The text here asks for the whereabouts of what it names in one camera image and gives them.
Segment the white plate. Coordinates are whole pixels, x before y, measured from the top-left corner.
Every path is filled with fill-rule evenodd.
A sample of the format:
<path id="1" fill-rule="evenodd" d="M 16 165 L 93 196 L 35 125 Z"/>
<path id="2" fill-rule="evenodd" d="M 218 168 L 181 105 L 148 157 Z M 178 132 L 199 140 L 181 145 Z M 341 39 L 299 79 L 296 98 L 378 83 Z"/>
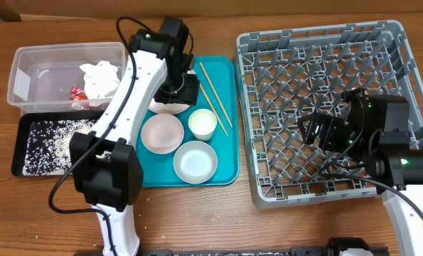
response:
<path id="1" fill-rule="evenodd" d="M 163 104 L 152 99 L 148 110 L 155 114 L 178 114 L 187 110 L 189 107 L 190 105 L 187 104 Z"/>

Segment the white cup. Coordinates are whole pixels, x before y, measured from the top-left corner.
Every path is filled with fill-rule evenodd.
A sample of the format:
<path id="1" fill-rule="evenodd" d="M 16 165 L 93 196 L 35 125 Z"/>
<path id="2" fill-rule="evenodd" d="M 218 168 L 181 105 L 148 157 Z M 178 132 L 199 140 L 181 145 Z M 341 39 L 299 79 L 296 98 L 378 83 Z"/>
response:
<path id="1" fill-rule="evenodd" d="M 211 139 L 217 126 L 217 117 L 211 110 L 195 110 L 188 119 L 188 127 L 194 137 L 200 141 Z"/>

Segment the pink bowl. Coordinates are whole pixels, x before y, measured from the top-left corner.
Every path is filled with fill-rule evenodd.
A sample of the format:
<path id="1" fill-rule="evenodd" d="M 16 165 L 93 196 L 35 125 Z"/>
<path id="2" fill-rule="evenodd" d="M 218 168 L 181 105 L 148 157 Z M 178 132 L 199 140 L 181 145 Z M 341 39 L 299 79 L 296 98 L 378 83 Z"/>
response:
<path id="1" fill-rule="evenodd" d="M 152 153 L 169 154 L 181 145 L 184 133 L 183 125 L 177 117 L 156 114 L 144 123 L 141 141 Z"/>

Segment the grey bowl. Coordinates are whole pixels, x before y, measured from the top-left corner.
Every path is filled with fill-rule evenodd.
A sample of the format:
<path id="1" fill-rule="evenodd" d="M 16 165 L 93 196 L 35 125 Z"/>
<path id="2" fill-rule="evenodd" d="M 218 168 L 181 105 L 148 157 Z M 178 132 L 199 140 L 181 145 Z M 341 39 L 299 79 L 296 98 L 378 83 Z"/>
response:
<path id="1" fill-rule="evenodd" d="M 189 184 L 205 183 L 215 174 L 218 157 L 205 142 L 191 141 L 181 145 L 173 157 L 173 169 L 180 180 Z"/>

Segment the white napkin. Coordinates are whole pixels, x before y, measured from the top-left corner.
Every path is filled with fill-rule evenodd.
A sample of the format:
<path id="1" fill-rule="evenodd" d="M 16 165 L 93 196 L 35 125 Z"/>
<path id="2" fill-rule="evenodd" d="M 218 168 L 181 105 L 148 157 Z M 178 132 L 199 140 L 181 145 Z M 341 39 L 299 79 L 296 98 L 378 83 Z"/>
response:
<path id="1" fill-rule="evenodd" d="M 120 84 L 117 66 L 109 61 L 101 60 L 96 65 L 82 64 L 80 69 L 84 72 L 84 91 L 89 100 L 113 97 Z"/>

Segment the red snack wrapper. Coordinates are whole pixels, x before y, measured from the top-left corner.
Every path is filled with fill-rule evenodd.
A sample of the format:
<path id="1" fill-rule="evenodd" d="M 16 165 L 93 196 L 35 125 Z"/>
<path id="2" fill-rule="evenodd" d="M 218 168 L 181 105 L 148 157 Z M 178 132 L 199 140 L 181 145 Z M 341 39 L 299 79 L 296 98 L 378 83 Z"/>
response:
<path id="1" fill-rule="evenodd" d="M 78 87 L 72 87 L 70 90 L 70 100 L 77 101 L 77 100 L 86 100 L 87 95 L 83 89 Z"/>

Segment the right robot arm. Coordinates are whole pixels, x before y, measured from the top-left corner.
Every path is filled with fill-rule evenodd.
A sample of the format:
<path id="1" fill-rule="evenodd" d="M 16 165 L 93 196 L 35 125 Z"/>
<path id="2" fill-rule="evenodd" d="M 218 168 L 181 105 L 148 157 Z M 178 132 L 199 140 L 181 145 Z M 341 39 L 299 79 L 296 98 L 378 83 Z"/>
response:
<path id="1" fill-rule="evenodd" d="M 365 89 L 343 91 L 345 117 L 313 112 L 297 120 L 305 144 L 338 153 L 323 164 L 319 176 L 340 178 L 327 170 L 348 156 L 375 185 L 395 230 L 401 255 L 423 255 L 423 149 L 410 146 L 409 101 L 396 95 L 367 95 Z"/>

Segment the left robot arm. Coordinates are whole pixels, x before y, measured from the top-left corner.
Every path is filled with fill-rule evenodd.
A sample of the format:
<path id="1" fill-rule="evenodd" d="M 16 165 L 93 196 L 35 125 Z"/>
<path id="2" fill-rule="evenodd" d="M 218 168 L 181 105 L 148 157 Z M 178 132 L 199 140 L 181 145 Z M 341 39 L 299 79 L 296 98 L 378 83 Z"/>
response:
<path id="1" fill-rule="evenodd" d="M 56 213 L 94 213 L 104 246 L 101 255 L 140 255 L 134 211 L 144 172 L 135 151 L 150 102 L 195 105 L 199 80 L 191 74 L 193 53 L 184 51 L 193 36 L 179 18 L 166 17 L 158 31 L 142 25 L 123 38 L 129 59 L 123 78 L 89 133 L 76 132 L 70 144 L 70 168 L 56 182 L 48 205 Z M 61 209 L 54 196 L 67 177 L 88 208 Z"/>

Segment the upper wooden chopstick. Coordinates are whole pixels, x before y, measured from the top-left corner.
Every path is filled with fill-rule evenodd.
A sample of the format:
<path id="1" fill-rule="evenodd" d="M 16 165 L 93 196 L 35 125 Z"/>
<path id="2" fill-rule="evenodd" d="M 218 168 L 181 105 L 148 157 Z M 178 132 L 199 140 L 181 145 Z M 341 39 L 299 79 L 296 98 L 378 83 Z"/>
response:
<path id="1" fill-rule="evenodd" d="M 227 119 L 230 127 L 233 128 L 232 121 L 230 120 L 230 117 L 227 114 L 227 111 L 226 111 L 226 109 L 225 109 L 225 107 L 224 107 L 224 105 L 223 105 L 223 103 L 222 103 L 222 101 L 220 99 L 219 94 L 217 93 L 217 91 L 216 91 L 216 89 L 214 87 L 214 84 L 213 84 L 212 80 L 210 79 L 210 76 L 208 75 L 207 70 L 205 69 L 204 64 L 202 62 L 199 62 L 199 65 L 200 65 L 200 67 L 201 67 L 201 69 L 202 69 L 205 77 L 207 78 L 208 83 L 209 83 L 209 85 L 210 85 L 210 87 L 211 87 L 211 89 L 212 89 L 212 91 L 213 91 L 213 93 L 214 93 L 214 95 L 215 95 L 215 97 L 216 97 L 216 99 L 217 99 L 217 101 L 218 101 L 218 103 L 219 103 L 219 105 L 221 107 L 221 110 L 223 111 L 223 114 L 225 115 L 225 117 L 226 117 L 226 119 Z"/>

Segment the teal serving tray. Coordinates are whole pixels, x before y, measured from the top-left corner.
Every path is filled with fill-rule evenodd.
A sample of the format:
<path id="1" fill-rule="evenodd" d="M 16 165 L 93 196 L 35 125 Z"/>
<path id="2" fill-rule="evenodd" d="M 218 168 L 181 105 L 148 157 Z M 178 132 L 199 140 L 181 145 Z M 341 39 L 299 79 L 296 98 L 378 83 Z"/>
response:
<path id="1" fill-rule="evenodd" d="M 196 105 L 152 102 L 142 122 L 135 151 L 145 187 L 223 186 L 239 174 L 234 65 L 200 56 L 191 72 Z"/>

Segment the grey dish rack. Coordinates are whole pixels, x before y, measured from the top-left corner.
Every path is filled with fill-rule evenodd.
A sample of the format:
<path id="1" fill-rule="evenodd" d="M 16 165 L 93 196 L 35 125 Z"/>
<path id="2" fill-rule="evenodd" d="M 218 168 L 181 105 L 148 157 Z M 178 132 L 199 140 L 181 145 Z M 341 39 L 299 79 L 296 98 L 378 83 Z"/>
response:
<path id="1" fill-rule="evenodd" d="M 344 117 L 341 94 L 409 102 L 412 149 L 423 149 L 423 82 L 407 35 L 395 20 L 243 33 L 235 71 L 252 202 L 261 209 L 371 197 L 365 169 L 347 156 L 305 144 L 297 120 Z"/>

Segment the clear plastic bin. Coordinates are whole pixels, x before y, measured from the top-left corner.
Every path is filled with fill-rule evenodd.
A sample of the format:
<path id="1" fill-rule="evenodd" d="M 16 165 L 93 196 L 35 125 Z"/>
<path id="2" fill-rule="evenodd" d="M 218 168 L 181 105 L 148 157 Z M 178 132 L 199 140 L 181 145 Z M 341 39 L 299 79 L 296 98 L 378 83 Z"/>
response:
<path id="1" fill-rule="evenodd" d="M 73 88 L 85 88 L 81 65 L 107 61 L 122 78 L 126 69 L 125 48 L 120 42 L 68 43 L 19 48 L 14 56 L 7 102 L 22 113 L 66 112 L 104 109 L 111 100 L 72 100 Z"/>

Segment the rice pile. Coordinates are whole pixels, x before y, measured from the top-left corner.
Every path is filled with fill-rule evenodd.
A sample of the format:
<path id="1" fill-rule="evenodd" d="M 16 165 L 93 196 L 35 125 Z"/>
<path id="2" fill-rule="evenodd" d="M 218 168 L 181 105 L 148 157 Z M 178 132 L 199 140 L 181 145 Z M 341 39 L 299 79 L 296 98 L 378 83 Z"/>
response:
<path id="1" fill-rule="evenodd" d="M 70 167 L 69 144 L 74 133 L 88 134 L 95 119 L 33 122 L 28 131 L 21 173 L 24 176 L 62 176 Z"/>

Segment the black tray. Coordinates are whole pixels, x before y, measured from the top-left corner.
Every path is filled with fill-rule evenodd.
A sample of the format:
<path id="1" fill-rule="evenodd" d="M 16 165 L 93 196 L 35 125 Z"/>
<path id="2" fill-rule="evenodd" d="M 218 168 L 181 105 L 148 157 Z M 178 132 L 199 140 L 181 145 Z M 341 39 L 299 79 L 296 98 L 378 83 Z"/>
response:
<path id="1" fill-rule="evenodd" d="M 14 176 L 25 176 L 25 174 L 22 174 L 22 168 L 27 150 L 28 135 L 33 122 L 99 119 L 103 114 L 104 110 L 82 110 L 73 112 L 37 112 L 23 115 L 18 123 L 11 173 Z"/>

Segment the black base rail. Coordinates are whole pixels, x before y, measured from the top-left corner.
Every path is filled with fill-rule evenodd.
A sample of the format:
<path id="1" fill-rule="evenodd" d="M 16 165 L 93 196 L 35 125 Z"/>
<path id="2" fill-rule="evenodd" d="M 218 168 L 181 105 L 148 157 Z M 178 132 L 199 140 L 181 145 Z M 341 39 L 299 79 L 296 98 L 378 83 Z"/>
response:
<path id="1" fill-rule="evenodd" d="M 374 255 L 389 256 L 387 247 L 369 246 L 362 238 L 330 238 L 322 246 L 293 246 L 278 250 L 141 250 L 142 256 L 339 256 Z"/>

